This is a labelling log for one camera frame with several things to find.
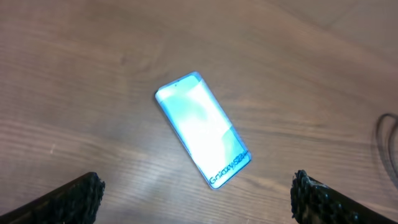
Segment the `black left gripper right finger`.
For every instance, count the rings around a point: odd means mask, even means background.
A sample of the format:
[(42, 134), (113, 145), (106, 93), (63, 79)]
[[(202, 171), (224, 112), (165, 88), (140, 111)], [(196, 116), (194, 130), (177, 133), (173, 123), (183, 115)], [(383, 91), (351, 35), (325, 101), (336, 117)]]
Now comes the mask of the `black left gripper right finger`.
[(397, 224), (298, 170), (290, 189), (292, 218), (299, 224)]

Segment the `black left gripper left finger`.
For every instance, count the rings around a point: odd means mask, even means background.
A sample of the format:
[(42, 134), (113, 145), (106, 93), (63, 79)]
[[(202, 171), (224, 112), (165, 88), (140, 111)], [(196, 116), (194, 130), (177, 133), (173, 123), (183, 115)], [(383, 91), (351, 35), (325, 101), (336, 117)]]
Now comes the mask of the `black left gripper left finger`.
[(97, 173), (83, 176), (1, 215), (1, 223), (84, 223), (96, 221), (105, 182)]

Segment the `blue Galaxy smartphone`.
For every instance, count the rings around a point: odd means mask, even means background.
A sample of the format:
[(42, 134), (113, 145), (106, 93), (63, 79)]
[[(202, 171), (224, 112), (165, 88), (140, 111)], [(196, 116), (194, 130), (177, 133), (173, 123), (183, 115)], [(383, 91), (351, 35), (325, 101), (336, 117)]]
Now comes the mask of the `blue Galaxy smartphone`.
[(198, 72), (160, 87), (155, 99), (212, 189), (250, 163), (251, 153)]

